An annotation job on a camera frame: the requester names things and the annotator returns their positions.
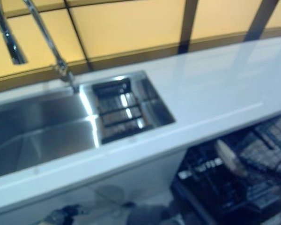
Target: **dishwasher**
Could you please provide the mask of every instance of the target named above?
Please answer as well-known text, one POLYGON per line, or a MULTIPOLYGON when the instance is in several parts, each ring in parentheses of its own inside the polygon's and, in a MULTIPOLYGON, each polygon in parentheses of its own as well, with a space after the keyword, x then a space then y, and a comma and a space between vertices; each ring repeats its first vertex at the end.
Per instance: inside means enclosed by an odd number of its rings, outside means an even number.
POLYGON ((186 224, 281 225, 281 115, 190 147, 171 190, 186 224))

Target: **chrome faucet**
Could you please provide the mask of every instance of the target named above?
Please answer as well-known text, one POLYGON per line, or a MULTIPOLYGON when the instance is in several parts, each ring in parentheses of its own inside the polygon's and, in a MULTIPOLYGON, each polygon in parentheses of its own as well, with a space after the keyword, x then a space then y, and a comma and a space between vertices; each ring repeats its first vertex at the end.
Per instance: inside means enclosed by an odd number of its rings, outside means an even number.
MULTIPOLYGON (((30 13, 32 14, 34 20, 36 21, 39 29, 41 30, 48 46, 50 47, 53 55, 56 59, 56 65, 54 66, 54 69, 59 72, 61 75, 61 80, 65 82, 69 82, 71 87, 73 88, 74 92, 79 91, 79 87, 77 87, 74 84, 74 76, 70 68, 67 66, 67 63, 63 60, 63 58, 60 56, 42 18, 39 15, 39 12, 33 2, 31 0, 23 0, 26 4, 27 8, 29 9, 30 13)), ((0 31, 3 35, 3 38, 5 40, 5 43, 7 45, 9 54, 11 56, 12 62, 14 64, 24 64, 27 63, 26 58, 17 43, 13 33, 11 32, 10 27, 8 26, 7 20, 4 17, 3 9, 1 5, 0 0, 0 31)))

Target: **stainless steel sink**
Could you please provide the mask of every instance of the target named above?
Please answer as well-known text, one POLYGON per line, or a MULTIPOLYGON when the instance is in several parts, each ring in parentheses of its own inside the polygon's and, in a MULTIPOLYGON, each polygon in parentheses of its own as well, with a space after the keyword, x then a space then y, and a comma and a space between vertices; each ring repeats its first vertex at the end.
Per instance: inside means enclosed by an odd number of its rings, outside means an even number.
POLYGON ((172 122, 143 72, 0 105, 0 176, 172 122))

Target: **dishwasher rack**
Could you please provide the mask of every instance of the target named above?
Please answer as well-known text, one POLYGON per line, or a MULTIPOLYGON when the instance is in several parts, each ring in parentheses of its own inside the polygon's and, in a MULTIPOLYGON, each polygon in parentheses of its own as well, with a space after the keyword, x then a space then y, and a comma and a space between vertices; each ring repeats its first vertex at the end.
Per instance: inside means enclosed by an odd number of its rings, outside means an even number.
POLYGON ((177 179, 217 215, 262 211, 281 197, 281 116, 220 138, 249 171, 232 173, 212 140, 189 148, 177 179))

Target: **cabinet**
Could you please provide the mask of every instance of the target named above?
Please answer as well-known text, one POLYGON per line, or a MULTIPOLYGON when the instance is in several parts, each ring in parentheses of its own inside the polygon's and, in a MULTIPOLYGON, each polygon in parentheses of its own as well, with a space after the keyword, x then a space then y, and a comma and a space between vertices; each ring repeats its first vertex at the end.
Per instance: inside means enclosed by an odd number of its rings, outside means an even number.
POLYGON ((77 217, 75 224, 89 224, 126 202, 137 201, 169 188, 186 148, 173 152, 111 174, 97 182, 1 213, 0 225, 37 224, 53 210, 71 204, 81 204, 90 210, 89 214, 77 217))

